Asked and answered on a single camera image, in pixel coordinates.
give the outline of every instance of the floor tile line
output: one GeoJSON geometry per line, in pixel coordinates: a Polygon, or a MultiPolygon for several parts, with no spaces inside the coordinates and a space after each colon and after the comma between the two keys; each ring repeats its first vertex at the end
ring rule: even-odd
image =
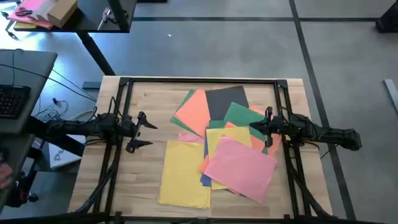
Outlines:
{"type": "Polygon", "coordinates": [[[300,17],[300,22],[376,22],[378,18],[371,18],[371,17],[357,17],[357,18],[350,18],[350,17],[300,17]]]}
{"type": "Polygon", "coordinates": [[[292,17],[134,17],[133,21],[248,21],[248,22],[293,22],[292,17]]]}
{"type": "MultiPolygon", "coordinates": [[[[376,22],[378,18],[373,17],[298,17],[301,22],[376,22]]],[[[293,22],[293,17],[185,17],[185,16],[167,16],[167,17],[134,17],[133,21],[163,21],[163,22],[223,22],[223,21],[243,21],[243,22],[293,22]]]]}
{"type": "MultiPolygon", "coordinates": [[[[294,24],[296,27],[298,41],[300,42],[300,47],[302,49],[305,66],[307,68],[308,76],[310,79],[310,83],[312,86],[313,95],[315,97],[315,103],[317,104],[319,116],[321,119],[321,124],[323,127],[330,127],[328,116],[326,114],[325,105],[323,104],[321,92],[318,86],[317,78],[315,76],[315,72],[313,70],[313,65],[311,62],[310,54],[308,52],[307,44],[305,42],[305,37],[303,33],[303,29],[300,23],[299,14],[297,12],[297,8],[294,0],[289,0],[290,8],[292,10],[292,15],[294,18],[294,24]]],[[[341,199],[343,201],[344,210],[346,213],[346,217],[349,220],[355,220],[355,212],[353,208],[353,204],[351,201],[351,197],[349,196],[349,191],[347,188],[347,183],[345,181],[343,169],[341,167],[340,159],[334,144],[328,144],[328,150],[331,157],[331,162],[333,165],[333,169],[335,171],[336,180],[338,184],[338,188],[340,190],[341,199]]]]}

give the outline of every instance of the gray floor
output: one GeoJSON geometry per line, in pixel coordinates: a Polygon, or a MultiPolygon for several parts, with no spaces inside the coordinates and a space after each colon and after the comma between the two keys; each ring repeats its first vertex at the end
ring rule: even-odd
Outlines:
{"type": "MultiPolygon", "coordinates": [[[[379,17],[395,0],[295,2],[300,17],[379,17]]],[[[291,17],[292,13],[289,0],[169,0],[140,4],[136,16],[291,17]]],[[[361,134],[360,151],[338,151],[356,216],[395,223],[398,115],[382,80],[391,78],[398,84],[398,34],[381,35],[372,22],[302,22],[302,28],[330,124],[361,134]]],[[[77,85],[101,80],[101,70],[75,34],[19,32],[20,41],[0,35],[1,48],[57,52],[54,69],[77,85]]],[[[92,36],[118,75],[303,78],[313,120],[320,124],[293,22],[135,22],[130,34],[92,36]]],[[[52,78],[65,83],[56,74],[52,78]]],[[[52,97],[69,101],[65,118],[93,107],[48,82],[42,108],[51,104],[52,97]]],[[[322,162],[333,212],[344,218],[330,157],[322,162]]],[[[19,209],[5,208],[0,218],[67,211],[75,177],[42,173],[38,179],[45,183],[35,181],[32,191],[42,200],[19,209]]]]}

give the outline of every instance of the black paper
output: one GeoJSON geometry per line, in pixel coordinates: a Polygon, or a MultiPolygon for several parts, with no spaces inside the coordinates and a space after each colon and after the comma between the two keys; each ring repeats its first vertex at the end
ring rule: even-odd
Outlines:
{"type": "Polygon", "coordinates": [[[249,107],[243,86],[208,90],[206,91],[206,98],[212,120],[224,120],[224,116],[232,102],[249,107]]]}

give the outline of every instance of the stack of paper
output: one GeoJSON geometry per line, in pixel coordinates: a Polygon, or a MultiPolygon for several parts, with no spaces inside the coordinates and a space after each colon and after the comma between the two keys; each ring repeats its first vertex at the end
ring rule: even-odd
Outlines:
{"type": "Polygon", "coordinates": [[[16,12],[19,12],[20,8],[25,8],[27,10],[34,11],[38,9],[45,1],[46,0],[23,0],[22,3],[20,3],[19,6],[14,10],[14,12],[12,12],[12,14],[9,16],[9,20],[16,22],[23,22],[27,24],[33,24],[48,29],[51,28],[52,24],[50,22],[35,20],[29,17],[29,15],[17,16],[16,14],[16,12]]]}
{"type": "Polygon", "coordinates": [[[207,208],[211,190],[229,189],[262,203],[281,141],[272,135],[266,148],[266,136],[249,127],[264,114],[249,106],[242,86],[190,90],[171,122],[192,134],[169,141],[158,202],[207,208]]]}

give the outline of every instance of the wooden tabletop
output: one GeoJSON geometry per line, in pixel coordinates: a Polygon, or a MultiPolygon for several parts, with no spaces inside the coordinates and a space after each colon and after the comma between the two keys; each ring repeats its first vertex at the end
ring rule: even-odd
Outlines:
{"type": "MultiPolygon", "coordinates": [[[[104,77],[97,101],[99,113],[107,112],[110,98],[116,96],[119,79],[120,77],[104,77]]],[[[303,81],[287,79],[287,83],[293,112],[310,117],[303,81]]],[[[159,205],[157,203],[166,143],[168,140],[176,140],[179,133],[187,133],[183,128],[170,122],[170,118],[179,104],[191,89],[212,90],[236,85],[165,82],[134,84],[129,115],[135,121],[138,112],[144,111],[148,121],[156,125],[158,130],[142,128],[139,139],[152,141],[154,144],[142,147],[134,154],[124,150],[128,139],[124,140],[112,213],[120,211],[124,216],[134,217],[213,218],[283,218],[284,214],[292,215],[292,202],[282,146],[275,155],[277,166],[263,204],[225,190],[212,191],[211,207],[208,209],[159,205]]],[[[243,86],[250,105],[257,106],[262,110],[265,110],[267,106],[276,108],[273,86],[260,84],[245,84],[243,86]]],[[[124,107],[125,97],[126,91],[122,95],[120,108],[124,107]]],[[[81,206],[96,187],[104,149],[105,145],[101,143],[86,147],[69,210],[73,211],[81,206]]],[[[314,146],[306,145],[300,151],[307,187],[325,211],[331,214],[318,150],[314,146]]],[[[303,214],[301,194],[297,185],[296,191],[300,213],[303,214]]],[[[103,195],[101,211],[104,210],[105,200],[106,194],[103,195]]]]}

